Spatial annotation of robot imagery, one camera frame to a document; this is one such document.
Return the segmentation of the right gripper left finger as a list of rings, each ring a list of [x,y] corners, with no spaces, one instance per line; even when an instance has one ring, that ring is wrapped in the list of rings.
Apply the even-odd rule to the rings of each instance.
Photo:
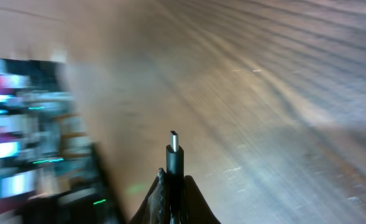
[[[129,224],[167,224],[167,174],[158,174]]]

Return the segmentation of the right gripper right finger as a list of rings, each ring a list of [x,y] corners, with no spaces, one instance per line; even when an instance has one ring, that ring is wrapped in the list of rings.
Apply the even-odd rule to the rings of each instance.
[[[211,211],[194,178],[184,177],[184,201],[187,223],[189,224],[221,224]]]

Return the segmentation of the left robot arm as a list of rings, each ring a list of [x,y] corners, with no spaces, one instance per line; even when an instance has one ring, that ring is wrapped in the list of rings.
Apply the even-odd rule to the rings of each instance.
[[[38,224],[102,224],[126,223],[117,196],[112,190],[98,152],[98,145],[90,145],[84,166],[78,176],[66,178],[67,189],[54,194],[30,199],[14,214],[22,223]]]

